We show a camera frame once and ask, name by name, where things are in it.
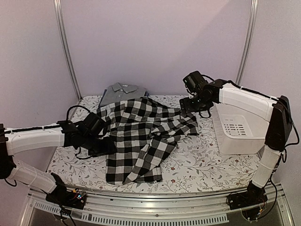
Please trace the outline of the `black white checkered shirt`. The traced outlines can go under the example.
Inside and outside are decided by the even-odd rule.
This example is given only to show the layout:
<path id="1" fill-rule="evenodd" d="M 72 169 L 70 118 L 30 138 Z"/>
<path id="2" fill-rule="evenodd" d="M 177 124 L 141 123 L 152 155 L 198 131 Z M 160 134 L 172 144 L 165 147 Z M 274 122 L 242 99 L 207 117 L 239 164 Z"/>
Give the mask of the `black white checkered shirt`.
<path id="1" fill-rule="evenodd" d="M 106 160 L 106 182 L 162 181 L 160 165 L 187 136 L 198 135 L 197 118 L 149 97 L 115 102 L 97 110 L 116 147 Z"/>

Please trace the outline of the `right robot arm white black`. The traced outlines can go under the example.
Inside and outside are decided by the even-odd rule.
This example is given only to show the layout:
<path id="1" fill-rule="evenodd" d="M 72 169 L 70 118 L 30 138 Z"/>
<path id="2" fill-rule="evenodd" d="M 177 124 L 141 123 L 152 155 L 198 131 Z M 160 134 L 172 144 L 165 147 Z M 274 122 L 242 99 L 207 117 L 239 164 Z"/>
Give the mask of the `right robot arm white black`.
<path id="1" fill-rule="evenodd" d="M 184 112 L 209 112 L 212 107 L 217 110 L 213 123 L 221 153 L 255 154 L 263 150 L 243 195 L 245 204 L 254 205 L 289 146 L 291 130 L 296 129 L 288 98 L 270 97 L 232 81 L 208 82 L 198 72 L 186 76 L 183 82 L 192 95 L 180 100 Z"/>

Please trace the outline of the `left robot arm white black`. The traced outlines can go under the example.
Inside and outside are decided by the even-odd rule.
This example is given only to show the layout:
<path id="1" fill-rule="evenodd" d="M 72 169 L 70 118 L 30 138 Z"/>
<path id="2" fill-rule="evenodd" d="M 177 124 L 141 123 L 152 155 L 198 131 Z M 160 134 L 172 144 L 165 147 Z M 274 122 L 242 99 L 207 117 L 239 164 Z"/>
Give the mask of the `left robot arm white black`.
<path id="1" fill-rule="evenodd" d="M 90 157 L 116 153 L 114 142 L 109 137 L 102 137 L 102 131 L 102 120 L 76 123 L 64 120 L 47 126 L 22 129 L 6 129 L 1 125 L 0 178 L 33 186 L 52 195 L 59 204 L 66 204 L 70 194 L 58 175 L 47 174 L 21 161 L 16 162 L 14 156 L 46 147 L 84 148 Z"/>

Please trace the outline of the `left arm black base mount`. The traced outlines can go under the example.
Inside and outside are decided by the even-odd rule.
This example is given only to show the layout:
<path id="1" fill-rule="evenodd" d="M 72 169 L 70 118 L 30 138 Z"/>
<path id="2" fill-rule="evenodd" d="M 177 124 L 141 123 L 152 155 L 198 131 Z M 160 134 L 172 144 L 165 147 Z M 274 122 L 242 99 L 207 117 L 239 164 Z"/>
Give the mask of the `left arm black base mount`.
<path id="1" fill-rule="evenodd" d="M 79 191 L 77 188 L 67 190 L 65 187 L 56 187 L 51 193 L 46 195 L 46 201 L 64 207 L 82 210 L 86 204 L 87 193 Z"/>

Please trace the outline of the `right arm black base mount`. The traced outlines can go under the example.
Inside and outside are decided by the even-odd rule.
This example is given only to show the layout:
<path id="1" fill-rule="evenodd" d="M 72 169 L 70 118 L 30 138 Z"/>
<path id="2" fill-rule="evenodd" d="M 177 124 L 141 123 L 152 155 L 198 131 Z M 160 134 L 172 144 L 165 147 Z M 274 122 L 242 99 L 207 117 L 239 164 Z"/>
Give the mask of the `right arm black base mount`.
<path id="1" fill-rule="evenodd" d="M 261 204 L 267 200 L 265 189 L 259 189 L 259 191 L 232 192 L 227 196 L 226 204 L 229 205 L 231 210 L 236 210 Z"/>

